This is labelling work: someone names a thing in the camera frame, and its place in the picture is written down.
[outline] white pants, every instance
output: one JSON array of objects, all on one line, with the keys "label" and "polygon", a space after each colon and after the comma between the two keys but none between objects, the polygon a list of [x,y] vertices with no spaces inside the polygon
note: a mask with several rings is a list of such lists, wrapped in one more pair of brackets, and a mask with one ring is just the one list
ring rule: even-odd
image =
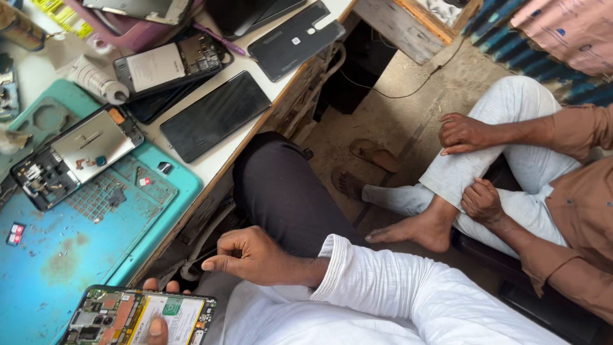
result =
[{"label": "white pants", "polygon": [[[551,115],[561,108],[554,96],[537,81],[512,76],[494,83],[468,116],[494,125]],[[545,198],[553,190],[549,182],[581,164],[544,147],[501,145],[471,153],[438,155],[419,179],[420,184],[399,188],[367,185],[362,190],[362,199],[399,214],[413,216],[423,212],[437,194],[461,211],[454,220],[458,230],[517,258],[506,243],[463,213],[460,205],[464,189],[474,183],[474,177],[482,177],[501,153],[524,190],[510,192],[498,189],[504,211],[534,235],[568,246],[551,219]]]}]

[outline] pen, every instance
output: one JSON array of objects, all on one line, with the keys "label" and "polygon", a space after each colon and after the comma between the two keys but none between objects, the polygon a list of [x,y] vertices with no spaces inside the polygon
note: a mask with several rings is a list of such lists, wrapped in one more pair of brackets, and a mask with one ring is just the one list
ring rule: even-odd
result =
[{"label": "pen", "polygon": [[211,35],[212,38],[216,39],[217,41],[220,41],[221,44],[225,45],[226,48],[228,48],[229,50],[232,50],[234,52],[237,52],[238,54],[241,54],[243,56],[247,56],[247,54],[245,53],[244,50],[242,50],[239,46],[235,45],[234,43],[230,42],[229,40],[220,37],[219,35],[215,34],[211,29],[209,28],[205,28],[204,26],[202,26],[201,24],[198,24],[196,22],[194,22],[193,27],[195,27],[198,30],[204,31],[205,33]]}]

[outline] dirt floor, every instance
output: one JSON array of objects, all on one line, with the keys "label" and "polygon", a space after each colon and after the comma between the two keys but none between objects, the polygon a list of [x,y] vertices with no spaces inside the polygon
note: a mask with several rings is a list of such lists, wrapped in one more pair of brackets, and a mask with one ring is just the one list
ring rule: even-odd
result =
[{"label": "dirt floor", "polygon": [[[424,66],[417,66],[398,51],[375,88],[389,96],[413,92],[424,82],[427,73],[450,59],[459,45],[458,39]],[[438,141],[441,123],[438,119],[449,112],[468,114],[491,84],[509,75],[512,74],[482,55],[466,40],[455,57],[415,95],[390,99],[371,91],[352,115],[343,115],[329,108],[322,122],[302,142],[302,147],[313,151],[310,164],[316,174],[347,219],[366,235],[372,229],[398,222],[403,216],[342,195],[332,185],[332,169],[343,166],[366,183],[382,187],[414,185],[441,149]],[[388,174],[352,155],[349,145],[355,138],[371,139],[390,150],[402,163],[400,172]],[[374,246],[374,249],[390,249],[445,262],[462,270],[492,294],[498,292],[501,284],[499,275],[453,248],[437,254],[417,244],[403,242]]]}]

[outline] man's hand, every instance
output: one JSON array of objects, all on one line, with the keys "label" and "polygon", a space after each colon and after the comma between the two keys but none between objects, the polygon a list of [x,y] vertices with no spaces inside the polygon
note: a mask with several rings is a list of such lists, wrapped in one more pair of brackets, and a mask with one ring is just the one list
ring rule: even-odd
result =
[{"label": "man's hand", "polygon": [[447,121],[438,132],[444,150],[441,156],[473,152],[497,145],[495,127],[456,112],[439,119]]},{"label": "man's hand", "polygon": [[472,219],[489,227],[506,215],[500,204],[500,196],[488,180],[474,178],[475,183],[464,190],[462,208]]},{"label": "man's hand", "polygon": [[[158,280],[155,278],[149,278],[143,284],[144,290],[158,289]],[[166,292],[179,292],[179,283],[176,281],[170,281],[166,285]],[[183,293],[191,293],[189,290],[184,290]],[[166,321],[158,317],[151,321],[149,326],[149,345],[167,345],[168,344],[168,325]]]},{"label": "man's hand", "polygon": [[202,263],[205,271],[223,271],[263,286],[318,287],[327,258],[298,258],[286,253],[261,227],[232,230],[217,241],[217,255]]}]

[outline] corrugated metal sheet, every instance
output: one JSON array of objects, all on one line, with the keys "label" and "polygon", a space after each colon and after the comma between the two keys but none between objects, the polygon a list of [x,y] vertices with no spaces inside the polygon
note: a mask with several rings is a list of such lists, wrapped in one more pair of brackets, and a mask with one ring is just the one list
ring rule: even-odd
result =
[{"label": "corrugated metal sheet", "polygon": [[462,34],[469,34],[473,45],[509,70],[539,82],[559,82],[554,94],[560,102],[597,106],[613,103],[613,83],[557,62],[547,52],[533,49],[530,40],[522,37],[519,30],[509,29],[513,13],[527,1],[484,0],[481,10],[468,22]]}]

